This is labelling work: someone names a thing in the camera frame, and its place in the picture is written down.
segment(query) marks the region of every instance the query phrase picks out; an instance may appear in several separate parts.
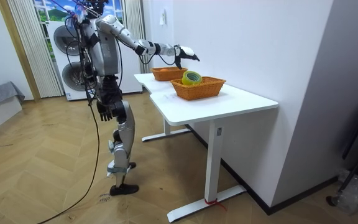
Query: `yellow tape roll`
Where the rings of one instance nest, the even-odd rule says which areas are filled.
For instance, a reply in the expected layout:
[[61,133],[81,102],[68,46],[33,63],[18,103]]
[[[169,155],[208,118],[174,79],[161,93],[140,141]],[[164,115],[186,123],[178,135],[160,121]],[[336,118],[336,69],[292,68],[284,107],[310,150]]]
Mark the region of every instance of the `yellow tape roll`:
[[199,84],[203,81],[203,77],[193,71],[185,71],[181,79],[182,84],[184,85],[194,85]]

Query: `baseboard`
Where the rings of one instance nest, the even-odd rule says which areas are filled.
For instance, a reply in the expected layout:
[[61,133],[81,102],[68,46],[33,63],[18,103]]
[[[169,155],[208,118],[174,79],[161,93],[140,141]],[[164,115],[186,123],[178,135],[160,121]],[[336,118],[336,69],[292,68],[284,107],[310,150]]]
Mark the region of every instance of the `baseboard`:
[[[200,141],[200,143],[206,148],[208,149],[208,143],[206,141],[204,141],[204,139],[188,124],[185,125],[188,129],[191,130],[191,132],[193,133],[193,135]],[[278,203],[272,207],[268,206],[260,197],[259,195],[252,190],[252,188],[229,166],[229,164],[227,164],[223,159],[221,159],[221,165],[234,177],[234,179],[241,184],[245,189],[247,189],[248,194],[252,197],[252,199],[254,199],[254,201],[259,205],[259,207],[267,214],[267,215],[271,215],[275,212],[280,211],[281,209],[288,207],[290,205],[292,205],[295,202],[300,201],[301,199],[312,195],[314,193],[316,193],[317,191],[335,183],[337,181],[337,177],[333,177],[329,180],[324,181],[321,184],[318,184],[292,198],[289,198],[281,203]]]
[[22,104],[25,105],[25,104],[31,104],[36,102],[37,102],[36,100],[24,100]]

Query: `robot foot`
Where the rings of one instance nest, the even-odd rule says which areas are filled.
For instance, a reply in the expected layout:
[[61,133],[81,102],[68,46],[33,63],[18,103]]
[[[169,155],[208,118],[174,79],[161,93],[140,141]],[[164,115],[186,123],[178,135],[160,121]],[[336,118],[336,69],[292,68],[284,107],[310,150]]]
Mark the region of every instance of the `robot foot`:
[[130,162],[129,166],[131,167],[131,169],[135,168],[136,167],[136,162]]
[[116,187],[115,185],[110,188],[110,195],[127,195],[136,193],[139,190],[138,185],[130,185],[130,184],[121,184],[120,187]]

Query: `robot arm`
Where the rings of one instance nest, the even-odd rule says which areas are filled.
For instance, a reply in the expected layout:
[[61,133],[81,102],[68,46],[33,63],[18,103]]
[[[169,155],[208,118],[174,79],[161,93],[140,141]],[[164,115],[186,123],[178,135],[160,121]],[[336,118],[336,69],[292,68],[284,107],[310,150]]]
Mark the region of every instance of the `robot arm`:
[[108,15],[96,21],[96,26],[100,32],[112,34],[117,37],[124,45],[132,48],[137,55],[167,55],[175,56],[175,63],[181,69],[180,59],[188,58],[198,60],[197,55],[194,54],[188,47],[169,44],[157,44],[147,40],[138,40],[122,25],[119,20],[113,16]]

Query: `herringbone floor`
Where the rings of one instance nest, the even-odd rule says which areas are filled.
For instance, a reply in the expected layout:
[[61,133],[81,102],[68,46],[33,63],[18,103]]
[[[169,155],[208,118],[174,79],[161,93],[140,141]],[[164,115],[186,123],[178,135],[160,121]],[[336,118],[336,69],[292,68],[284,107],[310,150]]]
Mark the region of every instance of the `herringbone floor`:
[[[205,148],[190,133],[141,142],[143,136],[162,132],[162,118],[149,94],[124,98],[136,119],[132,161],[138,165],[126,182],[139,184],[139,192],[108,195],[115,181],[106,178],[113,159],[107,140],[116,123],[99,121],[101,151],[93,187],[80,204],[50,223],[168,223],[168,211],[203,198]],[[69,207],[85,193],[94,169],[97,141],[86,101],[50,98],[23,108],[0,126],[0,223],[37,223]],[[236,181],[221,168],[219,190],[233,185]],[[269,217],[242,194],[223,203],[227,212],[213,206],[177,223],[358,224],[358,213],[348,217],[326,205],[324,198],[334,189],[330,186]]]

